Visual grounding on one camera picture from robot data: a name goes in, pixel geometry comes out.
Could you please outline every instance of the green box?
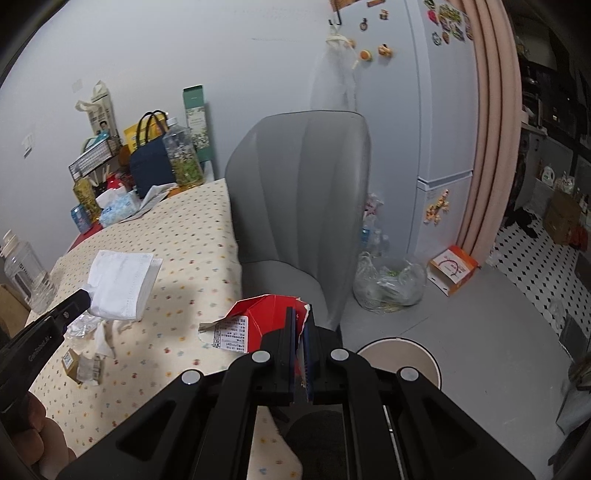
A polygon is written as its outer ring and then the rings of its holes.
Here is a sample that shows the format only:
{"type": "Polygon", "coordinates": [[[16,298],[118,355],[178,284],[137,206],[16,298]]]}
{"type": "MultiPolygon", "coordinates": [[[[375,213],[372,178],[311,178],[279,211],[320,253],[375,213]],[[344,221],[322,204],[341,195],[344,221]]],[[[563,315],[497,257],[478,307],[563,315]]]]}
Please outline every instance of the green box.
{"type": "Polygon", "coordinates": [[[203,85],[183,89],[183,103],[187,115],[187,126],[191,130],[199,161],[201,163],[213,161],[213,148],[207,131],[203,85]]]}

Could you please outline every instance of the white wall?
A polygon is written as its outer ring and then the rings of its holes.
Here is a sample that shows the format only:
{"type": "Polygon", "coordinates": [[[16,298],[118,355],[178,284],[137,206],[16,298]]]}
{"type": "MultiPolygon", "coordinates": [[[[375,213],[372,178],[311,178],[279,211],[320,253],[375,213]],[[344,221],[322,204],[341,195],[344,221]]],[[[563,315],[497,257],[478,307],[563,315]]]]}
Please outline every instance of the white wall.
{"type": "Polygon", "coordinates": [[[153,109],[184,121],[183,88],[203,84],[222,176],[258,120],[307,109],[330,13],[328,0],[70,0],[0,88],[0,236],[13,229],[47,268],[77,236],[67,166],[92,131],[74,104],[98,80],[121,135],[153,109]]]}

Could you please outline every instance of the food package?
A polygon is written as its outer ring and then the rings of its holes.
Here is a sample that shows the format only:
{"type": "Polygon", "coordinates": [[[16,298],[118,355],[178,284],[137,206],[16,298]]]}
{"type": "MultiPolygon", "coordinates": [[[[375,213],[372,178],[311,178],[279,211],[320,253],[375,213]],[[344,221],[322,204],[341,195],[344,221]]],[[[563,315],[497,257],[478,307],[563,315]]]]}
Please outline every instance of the food package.
{"type": "Polygon", "coordinates": [[[199,338],[215,348],[250,353],[261,347],[262,336],[285,326],[287,307],[295,308],[295,333],[299,337],[310,306],[297,297],[262,295],[239,300],[223,319],[199,324],[199,338]]]}
{"type": "Polygon", "coordinates": [[[478,262],[457,245],[429,262],[428,277],[447,296],[464,285],[478,267],[478,262]]]}

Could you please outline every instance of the white tissue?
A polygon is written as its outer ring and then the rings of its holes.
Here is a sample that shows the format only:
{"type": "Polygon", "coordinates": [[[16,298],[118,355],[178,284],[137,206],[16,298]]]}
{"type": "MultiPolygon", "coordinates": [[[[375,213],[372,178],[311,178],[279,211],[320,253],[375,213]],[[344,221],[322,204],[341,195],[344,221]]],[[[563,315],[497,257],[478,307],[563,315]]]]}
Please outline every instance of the white tissue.
{"type": "Polygon", "coordinates": [[[106,320],[140,320],[162,265],[153,254],[100,250],[88,284],[89,312],[106,320]]]}
{"type": "Polygon", "coordinates": [[[95,331],[95,353],[98,355],[110,356],[115,358],[115,353],[111,346],[107,343],[105,337],[105,321],[99,323],[95,331]]]}
{"type": "Polygon", "coordinates": [[[125,187],[119,187],[118,189],[107,189],[96,198],[96,203],[102,209],[107,208],[119,197],[124,196],[127,193],[125,187]]]}

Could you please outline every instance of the finger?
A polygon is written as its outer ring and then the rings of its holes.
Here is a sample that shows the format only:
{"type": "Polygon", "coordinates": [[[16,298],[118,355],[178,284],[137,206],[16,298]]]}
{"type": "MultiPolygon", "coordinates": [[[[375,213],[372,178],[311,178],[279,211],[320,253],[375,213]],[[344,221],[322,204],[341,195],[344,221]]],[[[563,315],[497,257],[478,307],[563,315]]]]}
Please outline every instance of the finger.
{"type": "Polygon", "coordinates": [[[45,419],[45,427],[40,435],[45,451],[39,460],[39,473],[47,480],[54,480],[69,462],[66,439],[60,426],[52,419],[45,419]]]}
{"type": "Polygon", "coordinates": [[[38,462],[41,455],[43,455],[43,440],[41,440],[41,436],[34,429],[17,433],[11,437],[11,440],[14,448],[26,465],[32,465],[38,462]]]}
{"type": "Polygon", "coordinates": [[[39,399],[33,395],[31,392],[27,392],[29,405],[28,405],[28,418],[29,424],[33,427],[36,431],[40,432],[43,430],[43,426],[45,424],[45,415],[47,411],[43,406],[43,403],[39,401],[39,399]]]}

